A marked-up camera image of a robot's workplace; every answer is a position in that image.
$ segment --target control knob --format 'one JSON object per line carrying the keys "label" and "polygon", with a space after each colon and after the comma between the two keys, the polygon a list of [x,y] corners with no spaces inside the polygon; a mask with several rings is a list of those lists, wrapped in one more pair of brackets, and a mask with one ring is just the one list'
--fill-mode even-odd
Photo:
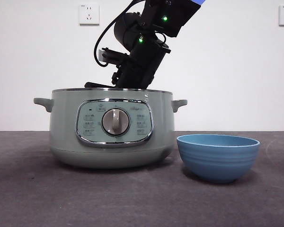
{"label": "control knob", "polygon": [[111,135],[121,135],[126,132],[129,126],[129,117],[123,110],[112,109],[104,114],[102,126]]}

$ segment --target button label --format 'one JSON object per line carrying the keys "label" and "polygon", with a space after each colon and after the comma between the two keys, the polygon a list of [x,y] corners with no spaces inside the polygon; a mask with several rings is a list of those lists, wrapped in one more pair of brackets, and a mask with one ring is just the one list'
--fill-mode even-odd
{"label": "button label", "polygon": [[138,121],[146,120],[146,116],[144,114],[137,114],[137,120]]}
{"label": "button label", "polygon": [[84,123],[84,128],[94,128],[94,121],[90,121],[90,122],[85,122]]}
{"label": "button label", "polygon": [[138,129],[138,130],[137,130],[137,134],[138,134],[138,135],[146,135],[147,132],[146,132],[145,129]]}
{"label": "button label", "polygon": [[137,122],[137,127],[138,128],[146,128],[147,127],[146,121]]}
{"label": "button label", "polygon": [[106,110],[106,108],[105,108],[105,106],[103,104],[98,104],[98,106],[97,106],[97,111],[98,112],[103,112],[105,110]]}
{"label": "button label", "polygon": [[138,111],[138,110],[141,110],[141,108],[138,108],[138,107],[132,106],[132,107],[131,107],[131,110]]}
{"label": "button label", "polygon": [[84,120],[86,120],[86,121],[92,121],[93,119],[94,119],[94,115],[93,114],[86,114],[85,116],[84,116]]}
{"label": "button label", "polygon": [[95,135],[95,130],[94,129],[86,129],[86,130],[84,130],[83,134],[85,136],[94,136]]}

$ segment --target bowl base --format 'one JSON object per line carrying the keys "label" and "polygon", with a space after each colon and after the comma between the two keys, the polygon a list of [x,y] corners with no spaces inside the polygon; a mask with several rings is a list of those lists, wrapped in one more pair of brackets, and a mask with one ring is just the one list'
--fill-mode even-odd
{"label": "bowl base", "polygon": [[227,180],[218,180],[218,179],[212,179],[212,178],[207,178],[207,177],[203,177],[203,176],[198,176],[200,179],[204,180],[204,181],[207,181],[207,182],[210,182],[210,183],[220,183],[220,184],[223,184],[223,183],[232,183],[234,182],[236,179],[227,179]]}

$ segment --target rice cooker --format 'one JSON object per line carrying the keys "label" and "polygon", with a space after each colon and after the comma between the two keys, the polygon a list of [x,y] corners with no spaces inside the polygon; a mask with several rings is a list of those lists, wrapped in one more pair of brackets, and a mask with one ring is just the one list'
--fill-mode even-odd
{"label": "rice cooker", "polygon": [[127,168],[167,157],[174,116],[187,100],[168,91],[70,88],[35,98],[50,117],[50,149],[60,161],[87,168]]}

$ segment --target bowl rim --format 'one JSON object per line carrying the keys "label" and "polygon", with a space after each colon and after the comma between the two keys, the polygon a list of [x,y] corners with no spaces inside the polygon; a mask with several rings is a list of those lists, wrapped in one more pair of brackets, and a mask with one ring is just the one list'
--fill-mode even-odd
{"label": "bowl rim", "polygon": [[[225,145],[206,145],[206,144],[200,144],[200,143],[192,143],[192,142],[187,142],[181,140],[183,137],[187,136],[225,136],[225,137],[236,137],[236,138],[242,138],[242,139],[248,139],[256,142],[256,144],[252,145],[240,145],[240,146],[225,146]],[[256,147],[260,145],[261,143],[258,140],[248,138],[248,137],[242,137],[242,136],[232,136],[232,135],[221,135],[221,134],[187,134],[187,135],[182,135],[177,137],[177,141],[185,144],[190,144],[190,145],[198,145],[202,147],[214,147],[214,148],[250,148],[250,147]]]}

